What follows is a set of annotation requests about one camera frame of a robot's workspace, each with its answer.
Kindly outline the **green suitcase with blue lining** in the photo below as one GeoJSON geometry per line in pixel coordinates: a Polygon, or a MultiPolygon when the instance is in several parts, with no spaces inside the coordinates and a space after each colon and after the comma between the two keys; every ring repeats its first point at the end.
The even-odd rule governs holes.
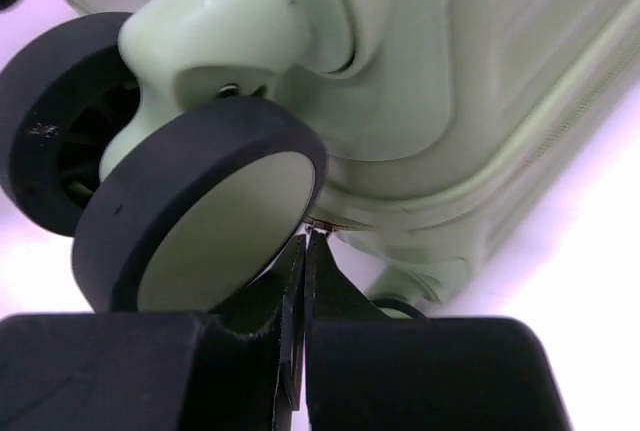
{"type": "Polygon", "coordinates": [[[1,70],[1,187],[95,311],[212,310],[302,226],[446,302],[639,76],[639,0],[65,1],[1,70]]]}

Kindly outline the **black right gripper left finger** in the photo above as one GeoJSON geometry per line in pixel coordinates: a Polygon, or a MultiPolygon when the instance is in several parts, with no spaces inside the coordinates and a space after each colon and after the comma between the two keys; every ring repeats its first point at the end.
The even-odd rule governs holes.
{"type": "Polygon", "coordinates": [[[287,430],[300,407],[306,240],[215,311],[13,315],[5,430],[287,430]]]}

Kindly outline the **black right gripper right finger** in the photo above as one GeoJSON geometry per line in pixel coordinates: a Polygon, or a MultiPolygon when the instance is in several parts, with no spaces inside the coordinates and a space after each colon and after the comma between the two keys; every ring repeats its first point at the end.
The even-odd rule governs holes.
{"type": "Polygon", "coordinates": [[[394,319],[340,271],[305,263],[306,400],[315,430],[567,430],[545,350],[511,318],[394,319]]]}

